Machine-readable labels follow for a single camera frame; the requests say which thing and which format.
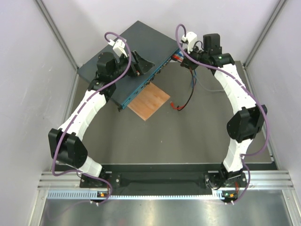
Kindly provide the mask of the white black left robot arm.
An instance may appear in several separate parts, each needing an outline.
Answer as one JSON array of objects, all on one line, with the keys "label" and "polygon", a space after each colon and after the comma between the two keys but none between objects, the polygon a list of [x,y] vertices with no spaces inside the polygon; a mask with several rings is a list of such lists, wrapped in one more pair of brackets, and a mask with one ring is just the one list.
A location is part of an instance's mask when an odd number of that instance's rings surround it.
[{"label": "white black left robot arm", "polygon": [[89,174],[90,181],[100,187],[106,183],[107,176],[101,172],[102,165],[88,156],[82,143],[84,134],[116,90],[114,81],[125,76],[136,78],[144,75],[154,67],[154,63],[136,51],[132,51],[130,56],[122,53],[119,58],[111,52],[103,52],[98,56],[96,66],[95,77],[80,104],[58,129],[50,130],[48,140],[53,164],[60,162],[79,173]]}]

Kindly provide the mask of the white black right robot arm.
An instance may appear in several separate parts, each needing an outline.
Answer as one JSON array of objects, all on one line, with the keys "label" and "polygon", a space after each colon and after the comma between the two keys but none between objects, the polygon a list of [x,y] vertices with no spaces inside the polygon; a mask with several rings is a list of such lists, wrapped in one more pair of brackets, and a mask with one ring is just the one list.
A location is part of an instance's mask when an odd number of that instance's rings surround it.
[{"label": "white black right robot arm", "polygon": [[231,186],[242,176],[242,160],[249,145],[262,129],[267,108],[259,106],[248,94],[234,59],[229,53],[222,52],[219,34],[204,35],[202,48],[197,47],[198,38],[194,32],[184,34],[181,41],[187,44],[181,65],[194,70],[199,64],[206,64],[230,101],[233,117],[226,126],[230,144],[218,178],[209,178],[208,184],[216,185],[216,188]]}]

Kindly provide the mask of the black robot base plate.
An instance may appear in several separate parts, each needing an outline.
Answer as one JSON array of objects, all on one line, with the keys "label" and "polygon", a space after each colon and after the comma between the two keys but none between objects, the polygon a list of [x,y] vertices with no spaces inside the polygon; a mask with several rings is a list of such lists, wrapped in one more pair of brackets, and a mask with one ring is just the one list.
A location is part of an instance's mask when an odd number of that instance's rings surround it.
[{"label": "black robot base plate", "polygon": [[200,187],[234,187],[245,183],[242,169],[228,172],[221,163],[209,164],[106,164],[99,178],[110,182],[113,188],[138,184],[184,184]]}]

